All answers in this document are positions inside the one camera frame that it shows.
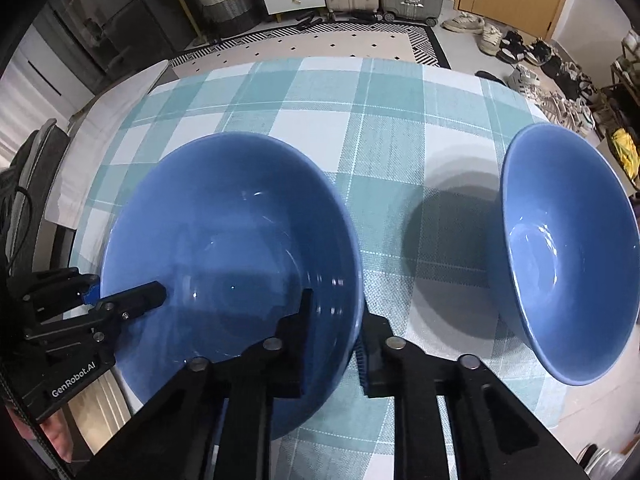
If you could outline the person's hand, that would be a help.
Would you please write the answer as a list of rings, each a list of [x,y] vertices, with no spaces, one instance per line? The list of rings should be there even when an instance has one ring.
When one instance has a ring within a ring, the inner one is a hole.
[[[15,414],[12,408],[7,408],[6,410],[12,422],[14,422],[18,433],[25,440],[34,440],[34,433],[29,426]],[[58,456],[60,456],[65,463],[70,464],[73,458],[74,442],[64,412],[62,410],[56,411],[40,424],[40,428],[55,448]]]

